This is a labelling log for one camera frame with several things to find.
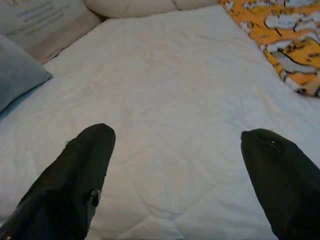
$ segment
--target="orange blanket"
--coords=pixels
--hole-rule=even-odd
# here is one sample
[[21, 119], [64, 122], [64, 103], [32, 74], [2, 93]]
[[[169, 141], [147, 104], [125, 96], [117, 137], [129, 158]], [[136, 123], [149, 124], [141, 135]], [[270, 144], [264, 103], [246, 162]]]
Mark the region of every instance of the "orange blanket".
[[320, 0], [220, 0], [281, 80], [320, 97]]

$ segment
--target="cartoon print fabric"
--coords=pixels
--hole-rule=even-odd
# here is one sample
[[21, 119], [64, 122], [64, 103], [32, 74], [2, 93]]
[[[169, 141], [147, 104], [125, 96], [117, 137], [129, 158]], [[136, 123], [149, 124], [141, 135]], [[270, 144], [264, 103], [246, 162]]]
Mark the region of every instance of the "cartoon print fabric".
[[320, 0], [220, 0], [281, 80], [320, 97]]

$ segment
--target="bedding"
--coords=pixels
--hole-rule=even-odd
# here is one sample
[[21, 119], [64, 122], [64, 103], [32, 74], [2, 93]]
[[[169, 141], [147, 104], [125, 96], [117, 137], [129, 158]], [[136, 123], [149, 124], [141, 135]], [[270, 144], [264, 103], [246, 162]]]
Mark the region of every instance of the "bedding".
[[46, 63], [100, 19], [84, 0], [1, 0], [0, 34]]
[[30, 55], [0, 35], [0, 113], [14, 99], [51, 78]]
[[278, 81], [215, 5], [110, 19], [44, 67], [0, 115], [0, 216], [88, 126], [117, 142], [88, 240], [276, 240], [250, 182], [243, 130], [295, 142], [320, 166], [320, 105]]
[[92, 11], [109, 18], [145, 17], [175, 10], [202, 8], [218, 0], [85, 0]]
[[281, 80], [298, 93], [320, 97], [320, 2], [221, 0], [256, 42]]

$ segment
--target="blue pillow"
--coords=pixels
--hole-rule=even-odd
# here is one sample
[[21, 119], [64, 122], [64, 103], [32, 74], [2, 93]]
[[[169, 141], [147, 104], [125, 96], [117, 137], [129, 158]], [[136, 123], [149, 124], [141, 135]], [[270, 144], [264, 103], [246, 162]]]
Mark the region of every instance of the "blue pillow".
[[0, 35], [0, 112], [13, 100], [52, 78], [15, 43]]

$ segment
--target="cushion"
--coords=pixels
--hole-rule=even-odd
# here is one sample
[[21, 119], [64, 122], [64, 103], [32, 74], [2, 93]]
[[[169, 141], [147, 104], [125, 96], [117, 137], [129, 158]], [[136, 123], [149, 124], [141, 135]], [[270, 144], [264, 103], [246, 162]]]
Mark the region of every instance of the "cushion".
[[40, 63], [0, 35], [0, 112], [14, 99], [52, 78]]
[[45, 63], [88, 33], [100, 19], [83, 0], [0, 1], [0, 34]]
[[92, 11], [109, 18], [145, 17], [175, 10], [189, 10], [219, 0], [85, 0]]
[[218, 4], [219, 0], [175, 0], [175, 3], [179, 10], [190, 10]]

